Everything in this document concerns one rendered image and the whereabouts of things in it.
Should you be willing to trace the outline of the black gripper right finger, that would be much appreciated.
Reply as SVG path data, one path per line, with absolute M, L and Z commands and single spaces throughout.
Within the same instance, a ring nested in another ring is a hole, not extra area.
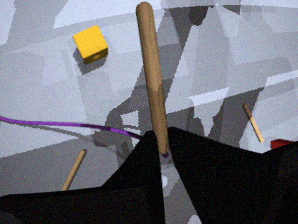
M 298 183 L 298 140 L 255 153 L 168 128 L 174 168 L 202 224 L 274 224 Z

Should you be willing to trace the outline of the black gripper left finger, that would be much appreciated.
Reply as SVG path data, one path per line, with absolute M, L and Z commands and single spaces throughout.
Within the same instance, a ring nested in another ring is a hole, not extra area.
M 154 131 L 104 185 L 0 197 L 0 224 L 166 224 Z

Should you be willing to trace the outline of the yellow wooden block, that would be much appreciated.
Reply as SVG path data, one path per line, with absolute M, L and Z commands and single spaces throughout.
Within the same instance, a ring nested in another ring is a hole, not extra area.
M 88 28 L 88 30 L 78 32 L 73 36 L 74 43 L 78 51 L 81 53 L 86 65 L 108 56 L 108 44 L 98 26 Z

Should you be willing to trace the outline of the thin wooden stick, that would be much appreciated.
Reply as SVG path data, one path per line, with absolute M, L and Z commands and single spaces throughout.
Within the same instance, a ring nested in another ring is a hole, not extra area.
M 78 153 L 76 157 L 76 161 L 74 161 L 74 164 L 72 165 L 72 171 L 68 173 L 67 180 L 65 180 L 65 183 L 63 185 L 63 188 L 61 188 L 61 190 L 68 190 L 68 186 L 71 185 L 71 180 L 73 180 L 74 172 L 76 172 L 78 169 L 78 164 L 80 164 L 82 159 L 84 159 L 84 156 L 85 156 L 84 153 L 85 153 L 84 149 L 82 149 L 82 151 Z
M 258 137 L 259 143 L 263 143 L 261 132 L 258 131 L 258 125 L 255 124 L 254 117 L 253 117 L 253 115 L 251 115 L 251 113 L 249 111 L 249 105 L 243 104 L 243 109 L 245 109 L 246 115 L 247 115 L 247 117 L 249 117 L 250 123 L 254 127 L 253 128 L 254 129 L 254 132 L 257 133 L 257 137 Z

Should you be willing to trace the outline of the wooden stick with purple string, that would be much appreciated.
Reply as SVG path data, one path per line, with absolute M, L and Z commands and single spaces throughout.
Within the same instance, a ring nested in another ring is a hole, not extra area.
M 164 85 L 162 85 L 160 52 L 158 52 L 156 22 L 154 22 L 152 4 L 146 2 L 138 3 L 136 15 L 138 39 L 140 39 L 142 63 L 144 63 L 152 127 L 157 137 L 158 152 L 164 157 L 169 157 L 168 121 L 166 121 Z M 136 135 L 136 133 L 122 131 L 122 129 L 117 128 L 102 127 L 102 125 L 71 124 L 61 123 L 61 121 L 12 120 L 3 116 L 0 116 L 0 120 L 8 121 L 8 123 L 29 125 L 74 125 L 74 127 L 101 129 L 101 131 L 121 133 L 121 135 L 133 137 L 133 139 L 137 140 L 141 140 L 142 137 Z

